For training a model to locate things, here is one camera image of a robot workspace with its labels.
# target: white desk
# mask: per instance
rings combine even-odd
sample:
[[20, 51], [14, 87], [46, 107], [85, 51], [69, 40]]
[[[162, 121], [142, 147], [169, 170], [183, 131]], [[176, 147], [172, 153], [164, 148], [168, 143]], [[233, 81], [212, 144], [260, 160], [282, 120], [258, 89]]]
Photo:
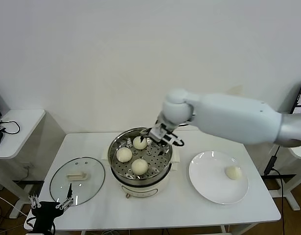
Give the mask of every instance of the white desk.
[[[275, 151], [274, 149], [277, 149], [277, 145], [273, 146], [272, 151]], [[297, 159], [301, 159], [301, 146], [295, 147], [295, 148], [288, 148], [289, 152]], [[301, 183], [301, 165], [298, 169], [298, 174], [296, 174], [290, 181], [287, 183], [283, 182], [283, 194], [286, 200], [288, 201], [289, 205], [291, 206], [292, 210], [299, 211], [301, 208], [298, 205], [296, 199], [294, 198], [291, 191], [296, 188]], [[277, 179], [278, 185], [281, 187], [281, 179]], [[276, 197], [282, 197], [282, 191], [281, 188], [278, 190], [270, 190], [270, 194], [273, 198]]]
[[[105, 167], [106, 177], [94, 198], [80, 206], [69, 208], [63, 216], [55, 219], [56, 230], [121, 230], [240, 224], [233, 234], [242, 234], [256, 223], [280, 219], [280, 213], [243, 145], [200, 131], [176, 133], [184, 140], [185, 146], [179, 148], [178, 170], [170, 172], [167, 188], [152, 197], [129, 199], [126, 199], [125, 193], [112, 175], [109, 164], [100, 160], [104, 149], [119, 133], [66, 135], [45, 178], [39, 199], [53, 201], [49, 193], [51, 178], [63, 164], [74, 158], [99, 159]], [[249, 191], [241, 202], [219, 205], [201, 196], [192, 186], [188, 176], [189, 163], [196, 154], [206, 150], [228, 153], [245, 169], [249, 177]]]
[[[44, 115], [45, 111], [43, 109], [9, 110], [1, 118], [3, 121], [16, 121], [21, 130], [16, 135], [3, 135], [0, 143], [0, 160], [12, 159], [19, 153]], [[16, 132], [18, 130], [18, 127], [14, 123], [4, 123], [1, 125], [8, 132]], [[31, 190], [32, 186], [26, 186], [23, 190], [8, 177], [1, 167], [0, 184], [19, 198], [19, 201], [15, 205], [16, 208], [21, 209], [24, 204], [29, 203], [27, 192]], [[17, 210], [12, 210], [10, 218], [16, 218], [18, 214]]]

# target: pot lid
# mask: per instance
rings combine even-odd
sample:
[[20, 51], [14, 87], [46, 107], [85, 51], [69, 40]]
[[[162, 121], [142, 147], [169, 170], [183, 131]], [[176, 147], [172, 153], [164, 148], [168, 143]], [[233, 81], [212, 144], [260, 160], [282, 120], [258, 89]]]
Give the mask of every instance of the pot lid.
[[70, 184], [73, 206], [81, 205], [93, 198], [105, 179], [103, 165], [94, 158], [76, 158], [57, 170], [50, 182], [50, 195], [56, 202], [64, 202]]

